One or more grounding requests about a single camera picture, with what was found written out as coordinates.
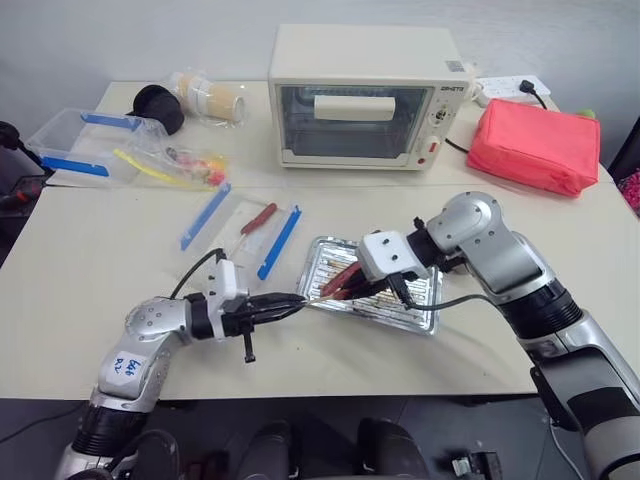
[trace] oven door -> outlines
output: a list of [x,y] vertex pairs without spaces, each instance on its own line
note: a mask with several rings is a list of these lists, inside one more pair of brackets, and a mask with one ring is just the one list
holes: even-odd
[[389,166],[399,165],[400,161],[404,164],[404,154],[411,149],[432,90],[430,87],[281,86],[282,144],[292,153],[287,157],[294,156],[294,161],[301,163]]

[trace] screwdriver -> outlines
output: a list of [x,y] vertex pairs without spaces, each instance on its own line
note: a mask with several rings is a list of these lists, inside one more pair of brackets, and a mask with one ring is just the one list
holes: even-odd
[[229,258],[232,258],[237,253],[237,251],[240,249],[240,247],[244,243],[245,239],[251,233],[253,233],[262,225],[264,225],[267,222],[267,220],[269,220],[273,216],[273,214],[276,213],[276,210],[278,210],[278,205],[271,202],[269,205],[264,207],[264,209],[253,220],[251,220],[249,223],[247,223],[244,227],[240,229],[240,238],[231,249],[231,254],[229,255]]

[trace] red pouch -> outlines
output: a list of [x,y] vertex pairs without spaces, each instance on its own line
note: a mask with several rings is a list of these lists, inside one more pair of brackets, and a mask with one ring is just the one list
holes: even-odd
[[570,197],[598,181],[600,123],[592,118],[491,100],[467,165]]

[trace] red food item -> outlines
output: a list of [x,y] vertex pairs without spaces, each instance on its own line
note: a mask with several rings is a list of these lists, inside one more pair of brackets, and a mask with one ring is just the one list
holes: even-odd
[[214,187],[217,187],[217,186],[219,186],[220,184],[222,184],[224,182],[225,178],[226,177],[224,175],[224,172],[216,170],[207,179],[207,182],[209,183],[209,185],[213,185]]
[[329,283],[327,283],[324,287],[322,287],[322,290],[320,291],[320,295],[323,297],[326,297],[328,295],[335,293],[336,290],[339,290],[340,288],[342,288],[342,285],[344,285],[345,282],[349,280],[351,276],[354,273],[356,273],[358,270],[360,270],[360,263],[358,262],[352,263],[343,271],[341,271],[338,275],[336,275],[331,280],[329,280]]
[[240,230],[240,233],[242,235],[249,235],[255,229],[264,225],[265,222],[269,220],[269,218],[271,218],[271,216],[274,213],[276,213],[276,210],[278,210],[278,205],[271,202],[269,205],[264,207],[264,210],[262,210],[262,212],[260,212],[256,218],[254,218],[249,223],[247,223],[244,227],[242,227],[242,230]]

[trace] baking tray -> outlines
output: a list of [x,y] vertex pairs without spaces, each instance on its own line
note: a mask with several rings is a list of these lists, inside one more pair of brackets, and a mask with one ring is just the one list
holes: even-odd
[[[318,237],[311,244],[304,271],[298,283],[298,294],[311,300],[320,297],[320,289],[344,268],[355,262],[358,242],[333,237]],[[442,272],[429,269],[429,277],[407,282],[413,300],[419,305],[440,302]],[[313,304],[315,308],[365,317],[422,335],[433,335],[438,326],[439,312],[406,310],[389,289],[369,298]]]

